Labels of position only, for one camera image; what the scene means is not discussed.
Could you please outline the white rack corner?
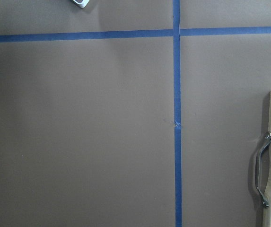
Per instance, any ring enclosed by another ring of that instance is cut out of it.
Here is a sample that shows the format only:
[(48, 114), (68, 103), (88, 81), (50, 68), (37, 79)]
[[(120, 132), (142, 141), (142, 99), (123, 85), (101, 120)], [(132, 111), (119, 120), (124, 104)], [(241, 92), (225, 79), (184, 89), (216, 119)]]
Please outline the white rack corner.
[(89, 0), (71, 0), (75, 5), (83, 9), (88, 3)]

